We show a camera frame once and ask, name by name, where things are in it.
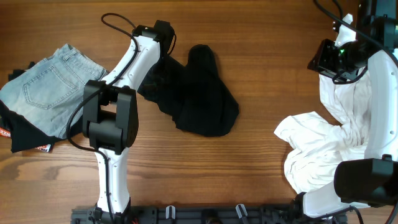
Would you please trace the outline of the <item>black polo shirt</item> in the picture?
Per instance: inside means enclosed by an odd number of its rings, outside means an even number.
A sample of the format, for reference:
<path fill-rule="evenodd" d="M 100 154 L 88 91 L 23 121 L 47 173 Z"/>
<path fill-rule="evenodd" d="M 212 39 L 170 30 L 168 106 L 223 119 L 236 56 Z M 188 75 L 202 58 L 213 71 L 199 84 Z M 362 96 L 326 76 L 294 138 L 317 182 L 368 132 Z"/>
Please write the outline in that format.
<path fill-rule="evenodd" d="M 239 104 L 221 80 L 207 45 L 193 46 L 186 65 L 163 57 L 138 93 L 170 115 L 176 128 L 206 137 L 227 135 L 239 115 Z"/>

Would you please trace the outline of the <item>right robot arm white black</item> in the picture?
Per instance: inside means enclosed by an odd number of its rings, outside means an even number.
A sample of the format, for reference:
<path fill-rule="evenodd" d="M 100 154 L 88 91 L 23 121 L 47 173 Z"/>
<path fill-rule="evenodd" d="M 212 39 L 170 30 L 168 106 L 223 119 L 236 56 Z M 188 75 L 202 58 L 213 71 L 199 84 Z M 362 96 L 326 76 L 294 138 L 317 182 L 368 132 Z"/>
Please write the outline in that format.
<path fill-rule="evenodd" d="M 322 220 L 367 207 L 391 205 L 387 218 L 397 215 L 397 18 L 396 1 L 360 1 L 356 25 L 343 21 L 315 1 L 333 19 L 333 28 L 355 32 L 354 40 L 337 44 L 321 42 L 308 69 L 331 78 L 333 83 L 352 84 L 370 74 L 372 102 L 368 146 L 364 158 L 337 165 L 334 179 L 313 192 L 298 194 L 295 218 Z"/>

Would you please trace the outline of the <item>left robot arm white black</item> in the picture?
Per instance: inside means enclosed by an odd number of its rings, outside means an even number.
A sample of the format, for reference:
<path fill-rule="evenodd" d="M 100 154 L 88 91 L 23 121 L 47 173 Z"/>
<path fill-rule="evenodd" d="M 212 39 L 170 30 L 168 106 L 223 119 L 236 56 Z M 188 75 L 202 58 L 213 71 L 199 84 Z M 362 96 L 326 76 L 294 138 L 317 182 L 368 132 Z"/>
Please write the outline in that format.
<path fill-rule="evenodd" d="M 139 25 L 115 68 L 84 88 L 83 134 L 94 149 L 99 170 L 99 199 L 89 216 L 95 223 L 129 223 L 127 156 L 139 127 L 136 91 L 167 55 L 175 31 L 166 21 Z"/>

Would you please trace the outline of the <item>white crumpled shirt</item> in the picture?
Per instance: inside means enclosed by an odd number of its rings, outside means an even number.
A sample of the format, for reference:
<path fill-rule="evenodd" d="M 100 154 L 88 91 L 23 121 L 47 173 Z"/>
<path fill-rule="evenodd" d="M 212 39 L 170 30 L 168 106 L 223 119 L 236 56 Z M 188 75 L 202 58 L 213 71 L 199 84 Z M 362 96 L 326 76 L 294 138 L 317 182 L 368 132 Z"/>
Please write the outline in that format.
<path fill-rule="evenodd" d="M 337 165 L 362 159 L 368 145 L 372 96 L 369 73 L 347 85 L 335 85 L 320 75 L 319 91 L 321 103 L 339 122 L 337 125 L 312 111 L 286 117 L 274 131 L 292 147 L 284 162 L 284 174 L 297 193 L 329 184 Z"/>

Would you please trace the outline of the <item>light blue folded jeans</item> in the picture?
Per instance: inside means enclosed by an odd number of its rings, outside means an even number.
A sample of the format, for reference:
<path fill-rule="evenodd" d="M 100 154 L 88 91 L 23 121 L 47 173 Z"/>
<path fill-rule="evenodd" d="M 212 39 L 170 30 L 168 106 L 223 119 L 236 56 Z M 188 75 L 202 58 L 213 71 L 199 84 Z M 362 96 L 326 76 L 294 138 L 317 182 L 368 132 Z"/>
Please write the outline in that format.
<path fill-rule="evenodd" d="M 83 101 L 89 80 L 108 71 L 70 44 L 57 49 L 1 88 L 1 101 L 28 122 L 57 138 L 66 138 L 67 122 Z"/>

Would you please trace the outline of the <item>black folded shirt under jeans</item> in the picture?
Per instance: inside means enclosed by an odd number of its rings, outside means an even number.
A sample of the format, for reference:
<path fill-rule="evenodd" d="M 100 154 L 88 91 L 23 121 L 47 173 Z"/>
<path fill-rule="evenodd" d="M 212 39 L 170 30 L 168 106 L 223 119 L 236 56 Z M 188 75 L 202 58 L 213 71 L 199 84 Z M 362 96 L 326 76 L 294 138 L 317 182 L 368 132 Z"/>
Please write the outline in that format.
<path fill-rule="evenodd" d="M 30 63 L 30 68 L 32 68 L 36 63 Z M 8 75 L 8 81 L 11 81 L 28 69 L 15 69 Z M 49 144 L 55 144 L 56 142 L 63 141 L 62 138 L 57 138 L 55 136 L 48 136 L 33 124 L 28 122 L 25 117 L 9 110 L 6 105 L 1 101 L 1 119 L 6 124 L 11 133 L 12 139 L 12 152 L 25 151 L 35 147 L 46 146 Z"/>

